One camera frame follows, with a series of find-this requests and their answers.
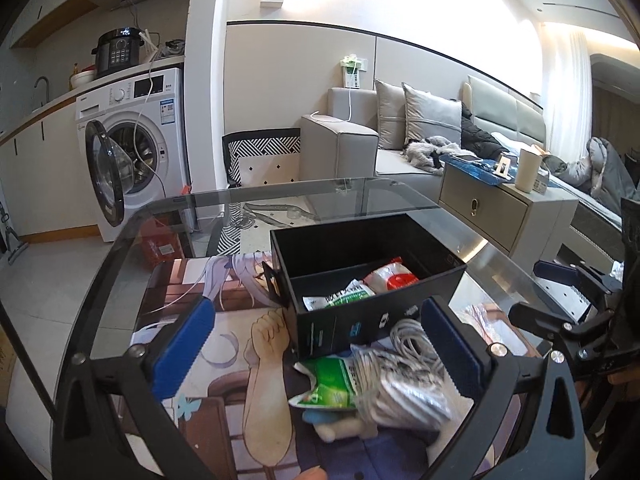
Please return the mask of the person's right hand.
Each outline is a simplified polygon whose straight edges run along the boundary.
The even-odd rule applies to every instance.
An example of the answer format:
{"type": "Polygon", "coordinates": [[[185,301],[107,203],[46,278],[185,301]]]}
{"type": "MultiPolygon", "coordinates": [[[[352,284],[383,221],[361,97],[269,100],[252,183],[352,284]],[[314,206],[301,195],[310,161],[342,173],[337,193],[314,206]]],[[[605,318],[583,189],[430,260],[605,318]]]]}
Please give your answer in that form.
{"type": "Polygon", "coordinates": [[[640,367],[631,366],[608,376],[608,382],[612,385],[638,384],[640,382],[640,367]]]}

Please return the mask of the person's left hand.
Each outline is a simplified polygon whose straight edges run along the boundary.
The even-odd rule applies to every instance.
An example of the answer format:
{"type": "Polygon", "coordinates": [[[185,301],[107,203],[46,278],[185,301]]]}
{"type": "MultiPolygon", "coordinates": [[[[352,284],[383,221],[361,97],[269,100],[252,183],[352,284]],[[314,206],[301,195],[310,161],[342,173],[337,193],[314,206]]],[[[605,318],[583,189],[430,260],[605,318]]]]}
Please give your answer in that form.
{"type": "Polygon", "coordinates": [[[314,466],[301,472],[294,480],[328,480],[328,475],[320,466],[314,466]]]}

